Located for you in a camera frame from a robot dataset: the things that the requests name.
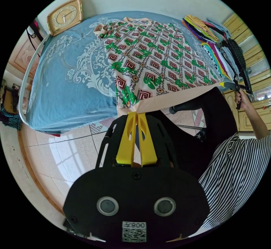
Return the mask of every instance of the blue bedspread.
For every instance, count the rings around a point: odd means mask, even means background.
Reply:
[[[61,134],[117,115],[113,74],[104,45],[93,30],[100,23],[126,16],[172,23],[202,60],[213,67],[199,41],[180,20],[139,11],[113,12],[85,19],[62,34],[50,37],[44,46],[26,115],[32,129]]]

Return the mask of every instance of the floor tile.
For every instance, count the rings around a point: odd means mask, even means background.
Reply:
[[[56,143],[60,158],[74,182],[96,166],[98,154],[92,136]]]
[[[63,194],[63,196],[66,198],[73,182],[63,181],[54,178],[52,178],[52,180],[56,184],[60,192]]]
[[[176,125],[195,126],[192,111],[178,111],[176,114],[167,115],[167,117]],[[179,128],[192,136],[197,134],[197,131],[194,129]]]
[[[103,141],[103,139],[105,137],[105,134],[106,134],[106,132],[92,135],[93,141],[94,141],[94,145],[96,147],[96,150],[97,150],[98,154],[99,154],[99,151],[100,151],[101,143],[102,143],[102,141]]]
[[[24,146],[36,146],[38,145],[36,132],[28,125],[22,124],[22,138]]]
[[[30,163],[32,170],[35,173],[40,173],[45,176],[49,176],[49,172],[44,164],[40,150],[38,146],[25,147],[26,156]]]
[[[136,145],[135,145],[135,152],[134,152],[134,162],[141,165],[140,152],[139,152],[139,150],[138,150],[138,148],[137,148]]]
[[[63,206],[64,206],[64,203],[65,203],[65,197],[63,196],[63,197],[57,197],[57,196],[55,196],[54,198],[53,198],[53,201],[55,202],[55,204],[58,206],[58,207],[60,207],[61,209],[63,208]]]
[[[40,145],[39,150],[50,177],[71,181],[58,153],[56,143]]]
[[[51,177],[39,174],[37,176],[37,178],[39,179],[41,186],[43,187],[43,189],[46,191],[46,193],[49,196],[56,196],[56,197],[60,197],[60,198],[63,197],[63,194],[58,189],[56,184],[53,182]]]
[[[46,134],[46,133],[42,133],[39,131],[36,131],[36,137],[37,137],[38,145],[50,144],[50,143],[55,142],[54,136]]]
[[[96,147],[98,153],[99,153],[101,143],[102,143],[104,136],[105,136],[105,132],[100,133],[100,134],[96,134],[96,135],[92,135],[93,141],[94,141],[94,144],[95,144],[95,147]],[[141,164],[140,152],[139,152],[138,148],[136,147],[136,145],[135,145],[135,152],[134,152],[134,162]]]
[[[169,108],[162,109],[161,112],[162,112],[163,114],[169,114]]]
[[[85,136],[91,135],[90,127],[89,125],[85,125],[84,127],[73,129],[69,132],[66,132],[62,134],[60,137],[55,137],[56,142],[62,142],[67,140],[72,140],[76,138],[81,138]]]
[[[195,126],[192,111],[178,111],[176,114],[169,114],[167,117],[176,125]]]
[[[195,127],[206,127],[202,109],[192,111]]]

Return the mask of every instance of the hand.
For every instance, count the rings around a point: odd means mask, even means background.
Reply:
[[[241,103],[242,109],[246,109],[251,105],[251,102],[249,101],[247,95],[242,89],[240,89],[239,92],[235,92],[235,102]]]

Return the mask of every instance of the folded clothes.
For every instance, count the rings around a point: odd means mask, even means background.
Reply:
[[[221,69],[224,71],[224,74],[225,76],[230,79],[230,80],[233,80],[233,78],[230,77],[231,73],[230,71],[228,71],[228,68],[227,68],[227,65],[224,64],[223,62],[223,57],[222,55],[218,52],[216,46],[213,44],[213,43],[210,43],[208,42],[208,45],[210,46],[210,48],[212,49],[212,51],[214,52],[216,58],[217,58],[217,61],[219,62],[220,66],[221,66]]]
[[[212,60],[212,62],[213,62],[213,64],[214,64],[214,67],[215,67],[215,69],[218,71],[219,75],[220,75],[221,77],[224,77],[224,78],[225,78],[225,76],[221,73],[221,70],[220,70],[220,68],[219,68],[218,63],[217,63],[216,60],[215,60],[215,57],[214,57],[213,53],[210,52],[210,50],[208,50],[208,47],[207,47],[206,45],[203,45],[202,47],[203,47],[203,49],[207,52],[207,54],[208,54],[208,56],[210,57],[210,59]]]
[[[218,48],[215,45],[214,45],[214,49],[216,51],[216,54],[217,54],[221,64],[223,64],[223,68],[225,69],[225,72],[228,75],[228,78],[233,81],[233,79],[234,79],[234,71],[233,71],[233,69],[225,61],[223,55],[220,53],[220,51],[218,50]]]
[[[206,26],[210,29],[210,31],[219,39],[219,41],[227,40],[226,33],[218,28],[216,28],[213,24],[204,22]]]
[[[212,23],[218,29],[221,29],[222,31],[224,31],[226,33],[228,39],[231,37],[231,33],[229,32],[229,30],[225,26],[223,26],[221,23],[219,23],[216,20],[211,19],[211,18],[207,18],[207,22]]]
[[[202,34],[207,38],[213,40],[214,42],[219,41],[219,39],[214,34],[212,34],[210,29],[199,18],[187,15],[184,18],[184,20],[187,21],[192,26],[194,26],[195,28],[197,28],[197,30],[202,32]]]
[[[220,76],[226,77],[226,74],[225,74],[224,70],[222,69],[222,67],[221,67],[221,65],[220,65],[220,63],[219,63],[216,55],[214,54],[212,48],[207,43],[202,43],[201,45],[209,53],[209,56],[211,57],[213,63],[216,65],[216,67],[217,67],[217,69],[219,71]]]
[[[198,40],[202,42],[214,42],[212,38],[207,37],[204,33],[202,33],[198,28],[196,28],[194,25],[190,24],[188,21],[186,21],[183,18],[184,25],[198,38]]]
[[[228,62],[228,64],[231,66],[231,68],[235,71],[237,77],[236,79],[238,80],[239,78],[239,69],[234,61],[234,58],[231,54],[231,51],[227,47],[221,47],[220,52],[224,56],[225,60]]]

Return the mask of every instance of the screw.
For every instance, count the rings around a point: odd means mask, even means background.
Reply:
[[[135,180],[140,179],[140,178],[141,178],[141,173],[139,173],[139,172],[134,172],[134,173],[132,174],[132,178],[135,179]]]
[[[78,223],[76,217],[74,217],[74,216],[71,216],[71,221],[72,221],[74,224],[77,224],[77,223]]]

